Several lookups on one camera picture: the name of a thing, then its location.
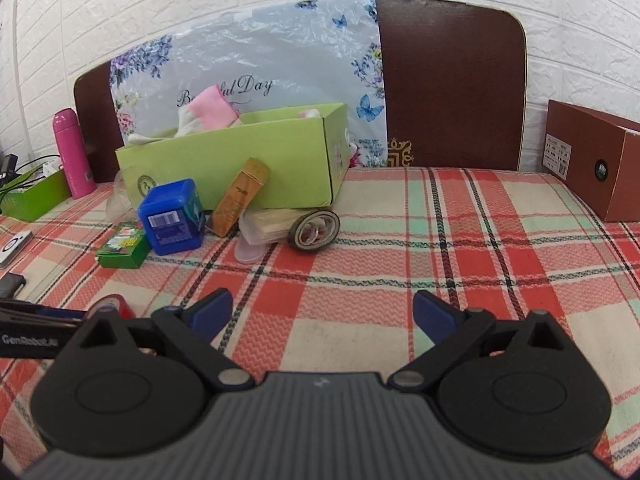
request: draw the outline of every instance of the white brick wall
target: white brick wall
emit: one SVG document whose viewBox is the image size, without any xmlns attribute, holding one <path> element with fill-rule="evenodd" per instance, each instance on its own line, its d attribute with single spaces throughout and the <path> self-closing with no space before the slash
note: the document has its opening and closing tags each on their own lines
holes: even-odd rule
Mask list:
<svg viewBox="0 0 640 480">
<path fill-rule="evenodd" d="M 73 104 L 81 73 L 181 23 L 266 1 L 2 0 L 0 148 L 54 150 L 50 119 Z M 640 0 L 458 1 L 508 10 L 526 31 L 523 170 L 539 168 L 550 98 L 640 121 Z"/>
</svg>

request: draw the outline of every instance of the bed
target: bed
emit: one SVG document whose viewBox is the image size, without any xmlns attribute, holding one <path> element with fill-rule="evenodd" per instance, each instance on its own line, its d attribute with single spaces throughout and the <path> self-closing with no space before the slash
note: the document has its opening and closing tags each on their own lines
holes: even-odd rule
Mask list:
<svg viewBox="0 0 640 480">
<path fill-rule="evenodd" d="M 238 264 L 235 233 L 207 235 L 189 253 L 151 254 L 139 270 L 103 269 L 111 186 L 69 201 L 33 224 L 4 218 L 0 243 L 25 228 L 34 240 L 11 272 L 19 298 L 86 309 L 122 294 L 139 316 L 194 303 L 219 286 L 232 322 L 214 345 L 260 379 L 267 370 L 376 370 L 383 377 L 431 342 L 412 321 L 426 289 L 459 308 L 502 319 L 553 313 L 607 385 L 614 407 L 598 456 L 621 474 L 640 451 L 640 224 L 603 224 L 555 177 L 511 171 L 350 170 L 335 209 L 342 231 L 316 255 L 274 244 Z M 45 452 L 29 398 L 48 363 L 0 360 L 4 462 L 24 468 Z"/>
</svg>

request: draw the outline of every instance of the black cable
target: black cable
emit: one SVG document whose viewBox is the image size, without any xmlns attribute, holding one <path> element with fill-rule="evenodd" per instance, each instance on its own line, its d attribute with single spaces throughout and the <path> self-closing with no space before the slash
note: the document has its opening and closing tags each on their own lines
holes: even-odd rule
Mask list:
<svg viewBox="0 0 640 480">
<path fill-rule="evenodd" d="M 10 191 L 14 190 L 14 189 L 28 189 L 31 187 L 32 184 L 34 184 L 35 182 L 42 180 L 43 178 L 45 178 L 44 176 L 39 176 L 38 178 L 35 178 L 33 180 L 30 180 L 28 182 L 21 182 L 20 184 L 17 184 L 16 186 L 11 186 L 8 189 L 3 189 L 2 191 L 0 191 L 0 203 L 2 202 L 2 199 L 6 196 L 7 193 L 9 193 Z"/>
<path fill-rule="evenodd" d="M 39 160 L 42 160 L 43 158 L 51 158 L 52 156 L 58 156 L 59 155 L 57 153 L 55 153 L 54 155 L 43 155 L 43 156 L 39 156 L 38 158 L 34 158 L 33 160 L 30 160 L 29 162 L 25 162 L 23 165 L 20 166 L 20 168 L 16 168 L 15 171 L 16 173 L 18 171 L 20 171 L 22 168 L 24 168 L 25 166 L 30 165 L 32 162 L 37 162 Z"/>
</svg>

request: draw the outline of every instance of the gold emblem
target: gold emblem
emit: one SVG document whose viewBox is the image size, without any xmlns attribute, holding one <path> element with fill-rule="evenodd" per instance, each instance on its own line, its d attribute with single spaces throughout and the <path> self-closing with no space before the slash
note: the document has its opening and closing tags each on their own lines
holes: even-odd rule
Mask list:
<svg viewBox="0 0 640 480">
<path fill-rule="evenodd" d="M 408 167 L 411 161 L 414 160 L 411 154 L 411 141 L 409 140 L 395 140 L 391 139 L 388 146 L 388 159 L 386 165 L 389 168 L 396 168 L 398 166 Z"/>
</svg>

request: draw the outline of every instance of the brown headboard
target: brown headboard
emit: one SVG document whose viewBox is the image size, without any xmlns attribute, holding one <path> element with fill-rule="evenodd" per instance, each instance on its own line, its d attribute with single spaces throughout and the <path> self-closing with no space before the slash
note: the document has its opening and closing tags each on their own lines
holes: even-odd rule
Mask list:
<svg viewBox="0 0 640 480">
<path fill-rule="evenodd" d="M 391 166 L 517 170 L 526 88 L 520 23 L 441 0 L 376 0 Z M 106 62 L 80 76 L 76 108 L 98 182 L 121 147 Z"/>
</svg>

